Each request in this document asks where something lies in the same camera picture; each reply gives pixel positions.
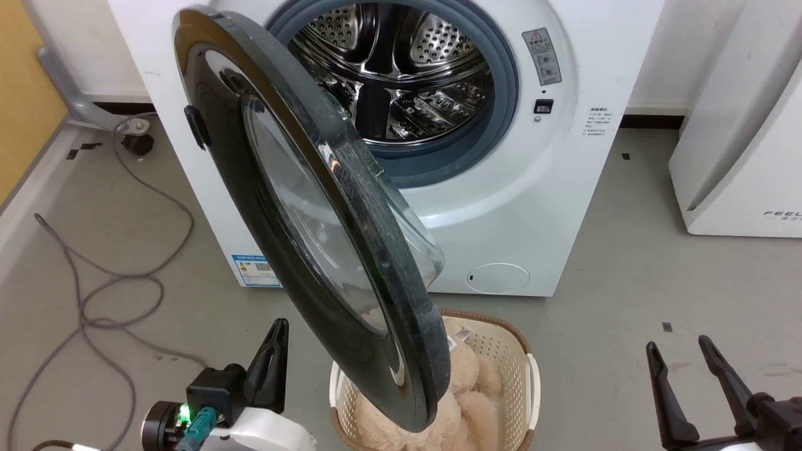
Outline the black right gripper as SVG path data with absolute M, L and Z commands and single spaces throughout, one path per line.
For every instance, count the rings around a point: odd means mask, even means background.
M 801 397 L 777 402 L 767 392 L 753 395 L 709 336 L 699 336 L 698 344 L 710 373 L 724 392 L 734 419 L 734 434 L 756 432 L 754 443 L 762 450 L 800 450 Z M 687 421 L 669 383 L 669 369 L 654 341 L 647 343 L 645 354 L 662 448 L 679 450 L 696 445 L 700 440 L 698 429 Z

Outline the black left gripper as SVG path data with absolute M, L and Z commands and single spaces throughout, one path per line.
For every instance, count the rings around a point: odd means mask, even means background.
M 190 419 L 214 409 L 217 424 L 230 428 L 246 405 L 284 413 L 289 357 L 289 320 L 276 319 L 246 372 L 241 365 L 204 368 L 186 389 Z

